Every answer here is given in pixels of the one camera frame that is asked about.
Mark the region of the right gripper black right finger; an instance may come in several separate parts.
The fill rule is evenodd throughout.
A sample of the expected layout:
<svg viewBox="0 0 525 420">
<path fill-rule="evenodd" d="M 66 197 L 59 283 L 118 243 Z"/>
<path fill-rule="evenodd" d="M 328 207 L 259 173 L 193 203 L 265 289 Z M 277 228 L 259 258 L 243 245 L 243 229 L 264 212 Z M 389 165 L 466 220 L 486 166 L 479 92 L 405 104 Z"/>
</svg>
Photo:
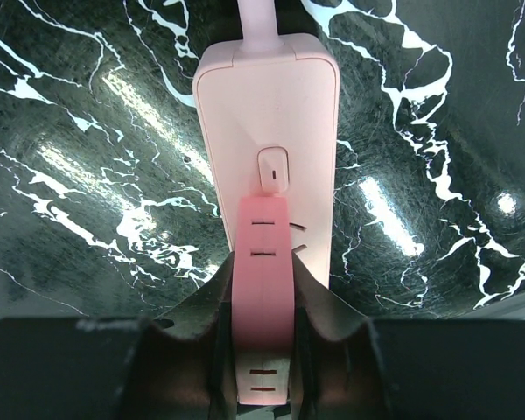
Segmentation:
<svg viewBox="0 0 525 420">
<path fill-rule="evenodd" d="M 525 320 L 384 319 L 294 258 L 295 419 L 525 419 Z"/>
</svg>

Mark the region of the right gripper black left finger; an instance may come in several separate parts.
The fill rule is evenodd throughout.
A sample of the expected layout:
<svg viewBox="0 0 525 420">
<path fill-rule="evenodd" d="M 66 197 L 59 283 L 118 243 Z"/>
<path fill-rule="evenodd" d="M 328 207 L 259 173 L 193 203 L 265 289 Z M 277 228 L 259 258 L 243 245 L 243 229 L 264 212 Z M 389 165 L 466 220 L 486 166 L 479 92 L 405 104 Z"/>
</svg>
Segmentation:
<svg viewBox="0 0 525 420">
<path fill-rule="evenodd" d="M 0 319 L 0 419 L 232 419 L 233 261 L 159 319 Z"/>
</svg>

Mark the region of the pink square plug adapter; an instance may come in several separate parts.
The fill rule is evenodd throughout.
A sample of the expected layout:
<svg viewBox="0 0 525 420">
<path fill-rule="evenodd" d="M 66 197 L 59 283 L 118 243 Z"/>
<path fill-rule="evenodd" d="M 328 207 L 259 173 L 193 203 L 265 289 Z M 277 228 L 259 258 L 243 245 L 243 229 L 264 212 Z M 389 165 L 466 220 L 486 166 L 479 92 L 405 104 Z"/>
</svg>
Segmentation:
<svg viewBox="0 0 525 420">
<path fill-rule="evenodd" d="M 234 245 L 231 328 L 238 402 L 287 402 L 295 293 L 284 197 L 242 199 Z"/>
</svg>

